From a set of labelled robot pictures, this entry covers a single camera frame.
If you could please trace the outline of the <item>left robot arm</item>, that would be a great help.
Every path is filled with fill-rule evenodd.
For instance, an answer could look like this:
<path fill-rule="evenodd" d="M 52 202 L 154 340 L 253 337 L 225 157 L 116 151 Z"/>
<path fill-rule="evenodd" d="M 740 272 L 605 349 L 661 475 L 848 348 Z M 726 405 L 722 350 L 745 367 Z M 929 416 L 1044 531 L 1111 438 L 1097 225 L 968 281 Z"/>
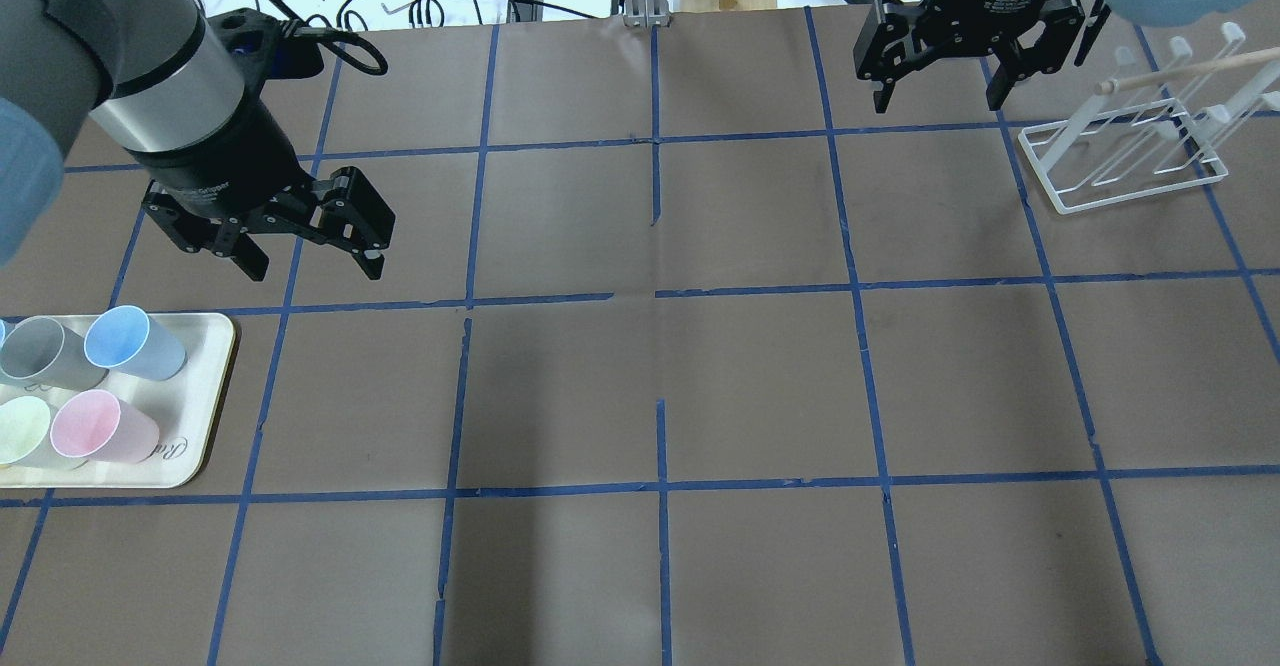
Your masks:
<path fill-rule="evenodd" d="M 396 215 L 357 168 L 308 174 L 261 99 L 269 81 L 307 79 L 323 50 L 385 76 L 360 35 L 248 6 L 205 15 L 195 0 L 3 0 L 3 261 L 58 197 L 86 122 L 150 177 L 141 207 L 187 254 L 209 251 L 252 280 L 269 259 L 256 234 L 348 254 L 381 277 Z"/>

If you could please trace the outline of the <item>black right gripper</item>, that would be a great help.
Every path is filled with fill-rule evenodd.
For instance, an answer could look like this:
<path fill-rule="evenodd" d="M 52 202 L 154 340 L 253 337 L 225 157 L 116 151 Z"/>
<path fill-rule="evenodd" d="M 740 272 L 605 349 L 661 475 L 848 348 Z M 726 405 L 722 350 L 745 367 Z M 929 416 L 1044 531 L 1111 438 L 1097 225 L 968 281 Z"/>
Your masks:
<path fill-rule="evenodd" d="M 1061 69 L 1085 18 L 1080 0 L 874 0 L 852 47 L 856 77 L 873 83 L 886 114 L 893 88 L 929 58 L 993 54 L 986 88 L 991 111 L 1029 77 Z"/>

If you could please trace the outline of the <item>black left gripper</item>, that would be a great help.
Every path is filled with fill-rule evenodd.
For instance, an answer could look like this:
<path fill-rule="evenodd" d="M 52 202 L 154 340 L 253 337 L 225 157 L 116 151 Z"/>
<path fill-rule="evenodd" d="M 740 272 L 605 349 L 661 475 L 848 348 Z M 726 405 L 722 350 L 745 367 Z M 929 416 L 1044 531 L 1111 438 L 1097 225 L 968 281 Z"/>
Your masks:
<path fill-rule="evenodd" d="M 357 168 L 314 179 L 259 96 L 195 145 L 138 152 L 151 177 L 142 210 L 186 254 L 209 251 L 261 282 L 270 259 L 253 236 L 298 236 L 349 255 L 379 280 L 396 214 Z"/>

